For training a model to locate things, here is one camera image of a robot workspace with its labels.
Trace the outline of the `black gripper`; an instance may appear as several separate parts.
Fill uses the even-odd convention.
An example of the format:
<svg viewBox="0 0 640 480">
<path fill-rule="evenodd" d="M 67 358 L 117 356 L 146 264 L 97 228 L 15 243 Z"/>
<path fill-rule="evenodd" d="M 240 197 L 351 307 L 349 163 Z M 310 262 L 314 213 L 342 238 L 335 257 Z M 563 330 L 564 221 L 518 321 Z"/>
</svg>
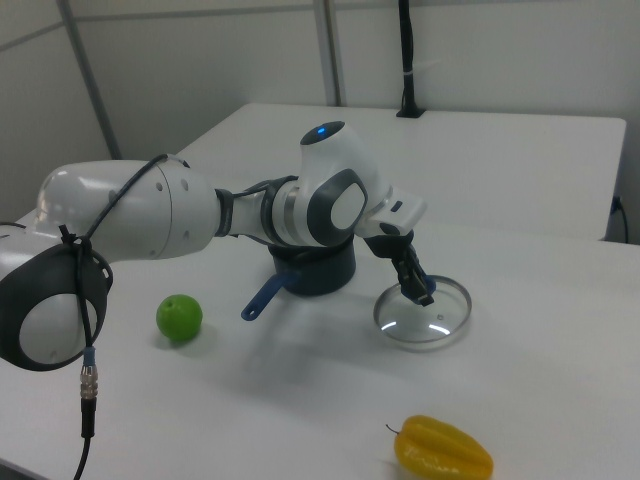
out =
<svg viewBox="0 0 640 480">
<path fill-rule="evenodd" d="M 376 257 L 393 261 L 401 293 L 414 304 L 426 307 L 434 302 L 435 280 L 422 268 L 413 239 L 411 230 L 407 235 L 379 235 L 364 241 Z"/>
</svg>

